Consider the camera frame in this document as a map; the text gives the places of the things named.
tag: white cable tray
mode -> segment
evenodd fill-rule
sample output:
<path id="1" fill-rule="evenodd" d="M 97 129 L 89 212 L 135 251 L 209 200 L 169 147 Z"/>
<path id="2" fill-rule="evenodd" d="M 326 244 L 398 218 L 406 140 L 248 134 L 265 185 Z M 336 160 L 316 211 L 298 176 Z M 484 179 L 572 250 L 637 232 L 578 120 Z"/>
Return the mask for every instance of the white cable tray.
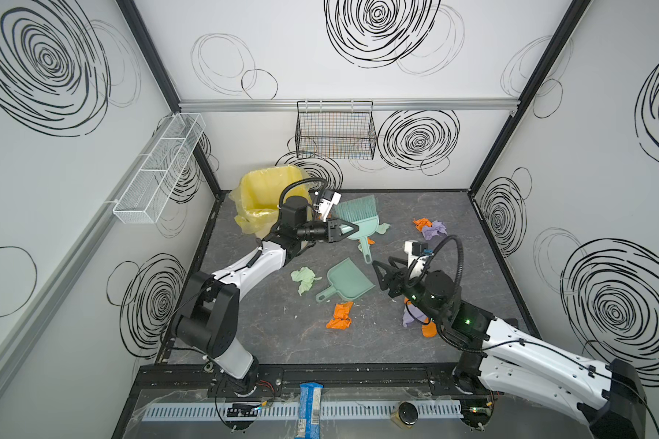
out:
<path id="1" fill-rule="evenodd" d="M 421 419 L 462 418 L 461 403 L 458 399 L 413 400 L 408 401 L 417 408 Z M 401 401 L 322 401 L 320 419 L 388 419 Z M 294 421 L 298 419 L 298 401 L 276 401 L 269 408 L 263 408 L 256 421 Z M 232 402 L 218 402 L 217 408 L 226 421 L 239 421 L 237 417 L 227 417 L 225 413 Z M 142 421 L 218 421 L 214 402 L 158 402 L 151 404 L 144 412 Z"/>
<path id="2" fill-rule="evenodd" d="M 200 113 L 178 113 L 164 126 L 157 130 L 161 137 L 112 210 L 124 224 L 154 224 L 159 220 L 205 122 Z"/>

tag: light green paper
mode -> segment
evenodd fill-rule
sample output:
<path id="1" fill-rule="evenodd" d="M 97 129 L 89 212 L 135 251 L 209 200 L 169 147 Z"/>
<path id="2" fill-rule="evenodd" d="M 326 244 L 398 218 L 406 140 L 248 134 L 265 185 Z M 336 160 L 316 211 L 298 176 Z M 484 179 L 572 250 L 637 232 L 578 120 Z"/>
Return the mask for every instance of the light green paper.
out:
<path id="1" fill-rule="evenodd" d="M 388 228 L 391 227 L 390 224 L 388 223 L 383 223 L 378 226 L 378 229 L 376 229 L 376 233 L 378 234 L 384 234 L 388 230 Z"/>
<path id="2" fill-rule="evenodd" d="M 315 277 L 315 272 L 307 267 L 302 267 L 300 270 L 290 273 L 290 277 L 295 282 L 300 282 L 298 286 L 298 294 L 300 295 L 312 288 L 313 282 L 322 279 L 322 277 Z"/>

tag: brush bristles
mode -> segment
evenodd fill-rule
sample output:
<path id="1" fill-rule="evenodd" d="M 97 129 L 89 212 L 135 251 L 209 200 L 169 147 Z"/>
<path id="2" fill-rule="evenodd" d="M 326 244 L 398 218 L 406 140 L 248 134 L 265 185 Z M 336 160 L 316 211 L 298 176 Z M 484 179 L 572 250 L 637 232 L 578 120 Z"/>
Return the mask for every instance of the brush bristles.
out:
<path id="1" fill-rule="evenodd" d="M 338 218 L 349 221 L 350 223 L 371 218 L 378 215 L 376 197 L 369 195 L 368 197 L 341 201 L 337 206 L 334 206 L 332 212 Z"/>

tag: trash bin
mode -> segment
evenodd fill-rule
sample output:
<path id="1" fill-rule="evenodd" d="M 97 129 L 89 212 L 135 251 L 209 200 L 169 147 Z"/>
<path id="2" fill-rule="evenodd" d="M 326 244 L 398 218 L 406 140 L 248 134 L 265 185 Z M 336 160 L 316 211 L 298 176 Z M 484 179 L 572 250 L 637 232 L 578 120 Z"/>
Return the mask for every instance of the trash bin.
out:
<path id="1" fill-rule="evenodd" d="M 230 193 L 230 199 L 237 206 L 235 222 L 239 224 L 242 233 L 266 236 L 271 226 L 278 221 L 278 198 L 283 189 L 307 177 L 306 171 L 293 165 L 259 169 L 243 176 L 239 186 Z M 308 185 L 291 189 L 287 197 L 292 195 L 310 201 Z"/>

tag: brush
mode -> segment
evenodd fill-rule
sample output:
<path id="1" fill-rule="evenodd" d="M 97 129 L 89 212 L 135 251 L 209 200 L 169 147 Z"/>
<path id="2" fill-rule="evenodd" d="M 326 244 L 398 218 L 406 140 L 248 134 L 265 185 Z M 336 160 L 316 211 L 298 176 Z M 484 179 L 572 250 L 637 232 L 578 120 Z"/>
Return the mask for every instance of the brush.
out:
<path id="1" fill-rule="evenodd" d="M 371 249 L 369 247 L 368 238 L 376 233 L 379 224 L 376 197 L 374 195 L 369 195 L 368 197 L 340 202 L 338 205 L 334 206 L 332 214 L 337 218 L 356 224 L 359 227 L 359 230 L 348 238 L 350 240 L 359 240 L 361 244 L 361 253 L 364 255 L 364 261 L 366 263 L 371 263 Z"/>

